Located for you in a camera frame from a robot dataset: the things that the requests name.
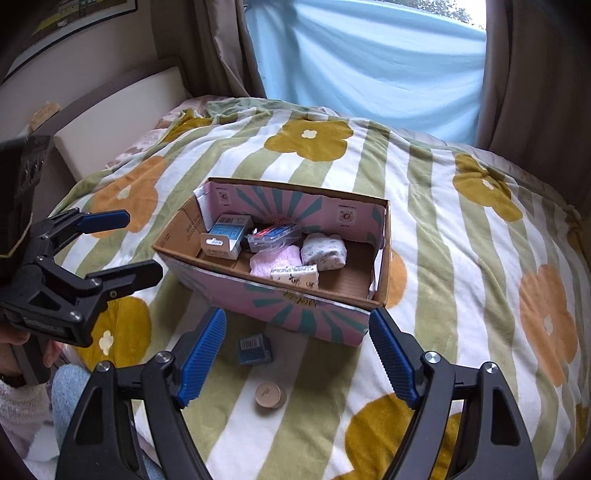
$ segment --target framed picture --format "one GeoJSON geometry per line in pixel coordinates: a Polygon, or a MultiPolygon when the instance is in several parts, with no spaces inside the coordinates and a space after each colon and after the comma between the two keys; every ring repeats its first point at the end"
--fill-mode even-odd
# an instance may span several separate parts
{"type": "Polygon", "coordinates": [[[7,77],[43,50],[73,33],[137,9],[137,0],[61,0],[39,24],[10,67],[7,77]]]}

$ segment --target blue rubber grip pad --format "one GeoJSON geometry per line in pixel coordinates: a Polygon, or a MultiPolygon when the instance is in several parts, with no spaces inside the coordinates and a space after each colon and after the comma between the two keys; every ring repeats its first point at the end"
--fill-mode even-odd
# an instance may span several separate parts
{"type": "Polygon", "coordinates": [[[114,210],[113,212],[88,213],[80,222],[78,230],[82,233],[104,232],[125,228],[129,225],[131,217],[126,210],[114,210]]]}
{"type": "Polygon", "coordinates": [[[218,309],[181,369],[181,387],[176,398],[183,408],[201,393],[225,335],[226,314],[218,309]]]}
{"type": "Polygon", "coordinates": [[[369,335],[382,361],[396,396],[416,408],[420,396],[415,388],[414,370],[379,311],[369,316],[369,335]]]}

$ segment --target cardboard box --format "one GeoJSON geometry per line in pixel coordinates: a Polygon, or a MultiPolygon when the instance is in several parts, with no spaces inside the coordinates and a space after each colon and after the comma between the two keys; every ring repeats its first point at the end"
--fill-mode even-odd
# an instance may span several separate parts
{"type": "Polygon", "coordinates": [[[387,200],[287,183],[208,179],[164,228],[154,250],[179,280],[213,304],[331,342],[358,346],[369,313],[388,294],[390,219],[387,200]],[[319,272],[319,289],[250,275],[251,253],[208,257],[206,233],[225,213],[254,222],[294,222],[304,235],[340,235],[347,263],[319,272]]]}
{"type": "Polygon", "coordinates": [[[250,215],[220,215],[209,233],[200,236],[201,249],[208,257],[236,260],[247,228],[252,227],[250,215]]]}

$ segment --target barcode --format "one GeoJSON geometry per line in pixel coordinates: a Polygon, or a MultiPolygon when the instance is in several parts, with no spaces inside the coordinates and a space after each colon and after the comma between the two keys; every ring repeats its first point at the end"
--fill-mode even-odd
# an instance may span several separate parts
{"type": "Polygon", "coordinates": [[[240,350],[248,350],[249,348],[259,348],[261,344],[258,337],[250,337],[240,340],[240,350]]]}

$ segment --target striped blanket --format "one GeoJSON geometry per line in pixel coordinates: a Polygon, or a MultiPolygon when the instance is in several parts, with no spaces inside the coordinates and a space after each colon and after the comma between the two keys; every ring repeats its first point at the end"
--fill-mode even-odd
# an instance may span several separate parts
{"type": "MultiPolygon", "coordinates": [[[[59,255],[86,273],[149,258],[151,244],[210,176],[288,181],[389,199],[387,308],[447,360],[502,369],[530,434],[540,478],[554,478],[587,432],[591,297],[577,212],[493,154],[284,102],[212,102],[182,111],[149,150],[82,180],[58,210],[126,208],[126,229],[82,235],[59,255]]],[[[170,272],[114,300],[80,349],[89,368],[145,361],[192,329],[205,301],[170,272]]],[[[461,404],[454,402],[432,478],[444,478],[461,404]]],[[[228,312],[228,333],[200,398],[184,411],[216,479],[378,479],[411,412],[368,336],[358,349],[228,312]],[[275,361],[238,364],[237,341],[265,332],[275,361]],[[255,408],[274,381],[288,400],[255,408]]],[[[138,430],[151,441],[145,412],[138,430]]]]}

